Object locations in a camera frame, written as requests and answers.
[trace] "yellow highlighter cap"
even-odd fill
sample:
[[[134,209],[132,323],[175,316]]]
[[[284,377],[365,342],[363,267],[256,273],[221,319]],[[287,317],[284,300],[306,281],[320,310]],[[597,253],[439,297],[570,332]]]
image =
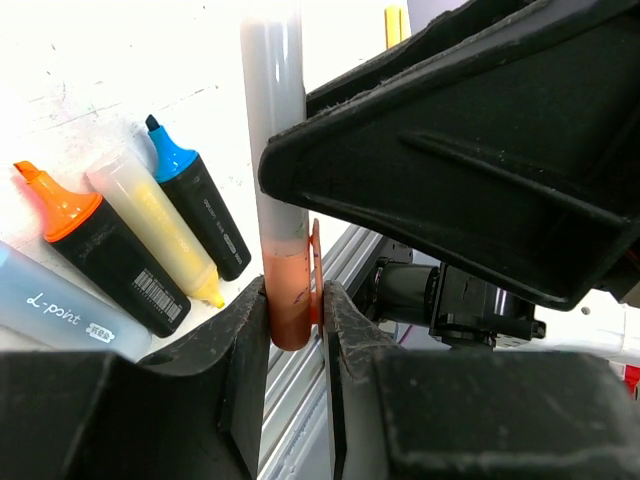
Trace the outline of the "yellow highlighter cap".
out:
[[[198,300],[209,302],[216,308],[224,307],[224,299],[220,294],[220,282],[218,280],[218,270],[211,272],[211,275],[205,280],[202,286],[191,295]]]

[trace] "orange highlighter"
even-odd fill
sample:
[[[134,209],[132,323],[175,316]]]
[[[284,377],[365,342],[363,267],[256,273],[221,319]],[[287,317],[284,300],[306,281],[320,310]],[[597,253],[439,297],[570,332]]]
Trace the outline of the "orange highlighter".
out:
[[[42,200],[44,239],[154,334],[175,332],[191,303],[102,195],[69,192],[30,162],[14,166]]]

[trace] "yellow object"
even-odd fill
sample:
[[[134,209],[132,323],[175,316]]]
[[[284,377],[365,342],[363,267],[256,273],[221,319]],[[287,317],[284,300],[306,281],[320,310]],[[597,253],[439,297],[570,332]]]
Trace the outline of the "yellow object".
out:
[[[406,40],[411,35],[409,17],[404,8],[391,6],[384,9],[384,25],[387,48],[391,48]]]
[[[135,153],[110,152],[87,177],[185,295],[224,306],[216,264]]]

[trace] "plastic tube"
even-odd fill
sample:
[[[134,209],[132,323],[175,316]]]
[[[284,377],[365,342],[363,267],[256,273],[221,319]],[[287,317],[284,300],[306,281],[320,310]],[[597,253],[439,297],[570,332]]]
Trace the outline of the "plastic tube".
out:
[[[215,263],[133,151],[107,153],[87,177],[187,296],[224,305]]]
[[[264,195],[257,172],[269,138],[305,119],[299,0],[249,0],[241,46],[271,338],[298,350],[311,335],[309,212]]]

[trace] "black plastic housing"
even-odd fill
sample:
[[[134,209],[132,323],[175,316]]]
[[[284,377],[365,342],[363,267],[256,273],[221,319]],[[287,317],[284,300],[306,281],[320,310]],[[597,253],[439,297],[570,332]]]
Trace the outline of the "black plastic housing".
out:
[[[411,351],[324,287],[332,478],[637,479],[640,416],[606,360]]]
[[[50,245],[158,337],[174,333],[191,310],[186,295],[106,200]]]
[[[160,187],[216,262],[222,279],[238,278],[251,254],[200,155]]]
[[[638,3],[448,12],[311,93],[261,188],[571,309],[640,236]]]

